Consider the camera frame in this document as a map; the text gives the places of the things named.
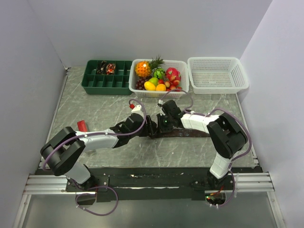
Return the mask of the brown floral necktie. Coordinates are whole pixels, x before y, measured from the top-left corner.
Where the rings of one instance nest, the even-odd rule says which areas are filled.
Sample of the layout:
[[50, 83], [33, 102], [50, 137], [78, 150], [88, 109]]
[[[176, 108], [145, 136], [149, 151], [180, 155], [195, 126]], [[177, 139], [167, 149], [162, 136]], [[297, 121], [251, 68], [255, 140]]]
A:
[[193, 130], [193, 129], [173, 129], [171, 132], [156, 133], [150, 136], [152, 139], [155, 138], [173, 138], [173, 137], [191, 137], [191, 138], [204, 138], [210, 137], [206, 132]]

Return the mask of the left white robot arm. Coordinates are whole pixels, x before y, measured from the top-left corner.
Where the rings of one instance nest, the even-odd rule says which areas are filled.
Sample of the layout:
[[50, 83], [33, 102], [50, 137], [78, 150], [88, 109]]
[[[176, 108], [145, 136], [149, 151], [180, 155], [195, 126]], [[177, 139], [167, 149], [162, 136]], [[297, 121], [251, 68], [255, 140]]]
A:
[[94, 178], [89, 169], [77, 160], [81, 153], [100, 149], [118, 148], [126, 145], [132, 138], [148, 137], [155, 134], [157, 123], [150, 116], [131, 114], [125, 121], [100, 132], [77, 132], [71, 127], [63, 128], [40, 153], [55, 176], [65, 175], [77, 182], [84, 191], [93, 188]]

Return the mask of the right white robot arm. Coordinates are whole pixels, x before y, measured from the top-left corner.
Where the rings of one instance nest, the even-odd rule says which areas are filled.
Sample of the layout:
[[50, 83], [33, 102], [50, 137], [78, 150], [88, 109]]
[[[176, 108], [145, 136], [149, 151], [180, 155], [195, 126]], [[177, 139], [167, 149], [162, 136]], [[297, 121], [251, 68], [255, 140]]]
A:
[[233, 115], [200, 114], [190, 110], [182, 111], [173, 100], [158, 101], [161, 113], [157, 115], [159, 131], [170, 132], [173, 128], [191, 129], [207, 133], [216, 149], [216, 157], [210, 167], [208, 185], [219, 189], [224, 176], [231, 168], [234, 155], [249, 141], [248, 133]]

